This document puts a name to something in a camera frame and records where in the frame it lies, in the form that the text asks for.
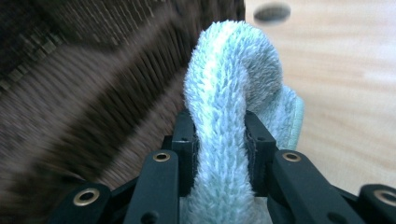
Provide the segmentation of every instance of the brown fabric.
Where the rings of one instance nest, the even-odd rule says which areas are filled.
[[[7,91],[0,98],[0,223],[45,222],[79,184],[74,177],[111,188],[136,177],[183,107],[198,35],[211,21],[241,19],[243,2],[235,2],[164,4],[155,23],[118,48],[63,44]]]
[[[0,1],[0,95],[63,42],[29,1]]]
[[[114,47],[139,28],[152,26],[163,0],[36,0],[69,40]]]

